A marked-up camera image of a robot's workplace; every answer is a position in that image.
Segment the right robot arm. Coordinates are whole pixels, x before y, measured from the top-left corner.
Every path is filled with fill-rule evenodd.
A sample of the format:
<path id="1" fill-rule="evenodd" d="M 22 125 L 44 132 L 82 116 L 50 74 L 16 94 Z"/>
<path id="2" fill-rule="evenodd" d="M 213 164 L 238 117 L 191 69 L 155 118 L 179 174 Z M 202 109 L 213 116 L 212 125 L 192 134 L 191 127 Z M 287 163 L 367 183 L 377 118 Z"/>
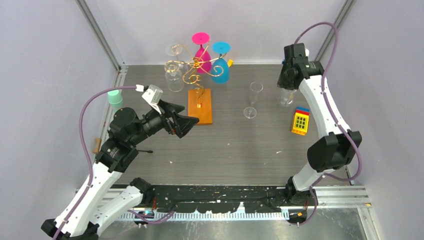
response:
<path id="1" fill-rule="evenodd" d="M 291 205 L 309 198 L 310 188 L 323 176 L 350 164 L 362 142 L 361 133 L 352 131 L 338 111 L 324 74 L 319 61 L 309 60 L 303 43 L 284 47 L 277 86 L 303 94 L 318 132 L 318 141 L 307 150 L 307 163 L 285 185 L 284 199 Z"/>

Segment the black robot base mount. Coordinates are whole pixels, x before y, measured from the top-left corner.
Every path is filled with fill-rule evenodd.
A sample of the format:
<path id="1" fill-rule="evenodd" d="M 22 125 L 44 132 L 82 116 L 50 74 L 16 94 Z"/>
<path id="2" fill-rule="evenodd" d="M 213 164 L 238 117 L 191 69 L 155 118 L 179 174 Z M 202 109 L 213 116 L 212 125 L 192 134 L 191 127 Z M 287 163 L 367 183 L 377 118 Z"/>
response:
<path id="1" fill-rule="evenodd" d="M 152 185 L 147 188 L 139 208 L 149 211 L 177 214 L 245 214 L 283 213 L 288 207 L 287 221 L 303 225 L 309 219 L 308 211 L 318 207 L 316 191 L 311 188 L 298 191 L 286 186 L 258 185 Z"/>

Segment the clear flute glass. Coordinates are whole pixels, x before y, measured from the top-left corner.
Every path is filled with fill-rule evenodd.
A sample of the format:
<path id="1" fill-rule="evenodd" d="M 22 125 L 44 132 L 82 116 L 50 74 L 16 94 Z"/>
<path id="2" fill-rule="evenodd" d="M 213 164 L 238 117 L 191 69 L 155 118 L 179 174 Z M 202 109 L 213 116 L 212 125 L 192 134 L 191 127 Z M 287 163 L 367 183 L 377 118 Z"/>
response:
<path id="1" fill-rule="evenodd" d="M 264 87 L 260 82 L 252 82 L 249 85 L 248 100 L 249 105 L 243 110 L 243 115 L 247 119 L 253 119 L 257 116 L 256 104 L 260 99 Z"/>

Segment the clear ribbed wine glass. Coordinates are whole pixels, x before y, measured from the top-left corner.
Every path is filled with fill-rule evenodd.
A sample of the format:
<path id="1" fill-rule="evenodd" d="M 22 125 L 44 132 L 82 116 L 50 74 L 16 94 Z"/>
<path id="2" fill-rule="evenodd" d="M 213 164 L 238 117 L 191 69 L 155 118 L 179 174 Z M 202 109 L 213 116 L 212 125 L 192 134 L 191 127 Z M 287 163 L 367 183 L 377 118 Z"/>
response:
<path id="1" fill-rule="evenodd" d="M 278 99 L 279 104 L 282 107 L 290 106 L 294 102 L 294 97 L 296 92 L 297 92 L 296 89 L 291 90 L 291 89 L 281 88 L 279 99 Z"/>

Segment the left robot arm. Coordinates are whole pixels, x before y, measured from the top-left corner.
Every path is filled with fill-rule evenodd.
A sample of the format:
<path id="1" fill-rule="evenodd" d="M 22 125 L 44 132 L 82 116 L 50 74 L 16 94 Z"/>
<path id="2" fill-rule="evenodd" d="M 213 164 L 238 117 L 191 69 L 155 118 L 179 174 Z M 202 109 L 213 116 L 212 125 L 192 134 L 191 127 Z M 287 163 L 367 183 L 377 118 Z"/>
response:
<path id="1" fill-rule="evenodd" d="M 68 207 L 55 219 L 47 219 L 41 230 L 55 240 L 97 240 L 118 217 L 140 205 L 148 207 L 154 199 L 154 188 L 135 178 L 113 200 L 99 206 L 110 187 L 122 176 L 139 151 L 136 146 L 164 129 L 170 135 L 184 137 L 198 122 L 197 117 L 180 115 L 182 105 L 160 100 L 139 118 L 130 107 L 117 110 L 109 127 L 109 138 L 103 143 L 92 165 L 93 177 L 84 182 Z"/>

